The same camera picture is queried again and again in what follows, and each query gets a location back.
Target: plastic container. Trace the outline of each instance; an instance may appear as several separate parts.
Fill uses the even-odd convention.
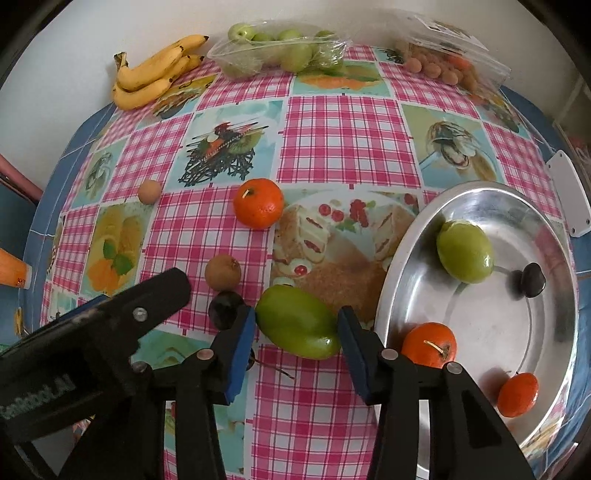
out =
[[[477,93],[481,86],[498,90],[511,72],[509,67],[495,60],[476,37],[462,28],[396,10],[394,31],[397,35],[394,47],[404,59],[405,68],[412,73],[421,72]],[[411,59],[418,60],[420,66]],[[439,73],[432,64],[439,67]]]
[[[232,80],[255,76],[263,69],[299,73],[342,65],[350,41],[315,25],[261,21],[233,25],[207,56]]]

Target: fruit stem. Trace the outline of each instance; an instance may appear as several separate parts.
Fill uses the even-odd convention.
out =
[[[439,352],[440,355],[445,355],[445,352],[443,351],[443,349],[437,345],[435,345],[435,343],[430,342],[429,340],[423,340],[423,343],[426,343],[428,346],[432,346],[435,350],[437,350]]]
[[[255,362],[259,365],[263,365],[264,367],[271,367],[273,370],[278,371],[279,373],[284,374],[286,377],[290,377],[292,380],[295,380],[295,377],[292,377],[289,373],[287,373],[285,370],[282,370],[279,367],[274,367],[273,365],[269,365],[269,364],[264,364],[263,362],[261,362],[259,359],[255,358]]]

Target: screw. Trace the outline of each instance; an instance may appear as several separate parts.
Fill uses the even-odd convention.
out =
[[[385,348],[382,350],[382,358],[384,360],[396,360],[398,358],[398,352],[391,348]]]
[[[449,362],[446,368],[448,372],[454,375],[459,375],[462,373],[462,366],[457,362]]]
[[[202,348],[196,353],[196,355],[200,360],[210,360],[213,358],[213,350],[210,348]]]
[[[143,307],[134,309],[134,319],[136,322],[145,322],[148,319],[148,311]]]
[[[141,372],[145,371],[146,368],[148,368],[148,364],[146,362],[134,362],[131,365],[131,369],[137,374],[140,374]]]

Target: green fruit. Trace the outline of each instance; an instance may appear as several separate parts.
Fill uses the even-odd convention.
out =
[[[251,40],[255,36],[255,29],[246,23],[237,23],[228,30],[228,39],[231,41]]]
[[[298,73],[304,70],[312,59],[313,50],[306,43],[289,45],[285,48],[281,59],[281,69],[286,72]]]
[[[322,69],[322,73],[330,75],[331,77],[344,77],[347,75],[345,62],[343,60],[337,62],[331,67]]]
[[[249,51],[241,51],[218,61],[223,74],[231,80],[255,76],[262,69],[262,60]]]
[[[313,64],[320,69],[329,69],[343,61],[343,49],[332,43],[321,43],[317,46]]]
[[[317,38],[323,38],[323,37],[335,37],[336,33],[335,32],[331,32],[330,30],[320,30],[316,35],[314,35]]]
[[[281,64],[281,59],[285,53],[285,45],[279,42],[275,44],[265,45],[259,48],[258,55],[260,56],[265,67],[278,67]]]
[[[293,38],[301,38],[303,37],[302,33],[295,28],[290,28],[289,30],[284,30],[277,35],[277,40],[292,40]]]
[[[480,227],[463,220],[443,224],[437,253],[443,268],[464,283],[480,283],[495,266],[491,241]]]
[[[263,334],[286,352],[321,360],[340,350],[335,315],[297,287],[273,285],[264,291],[255,311]]]
[[[259,32],[251,39],[252,41],[274,41],[275,38],[268,33]]]

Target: banana bunch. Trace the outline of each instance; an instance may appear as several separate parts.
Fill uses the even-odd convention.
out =
[[[199,48],[208,38],[203,35],[181,38],[132,69],[126,52],[115,55],[117,80],[112,91],[115,105],[132,110],[159,98],[183,73],[201,65],[203,57],[188,52]]]

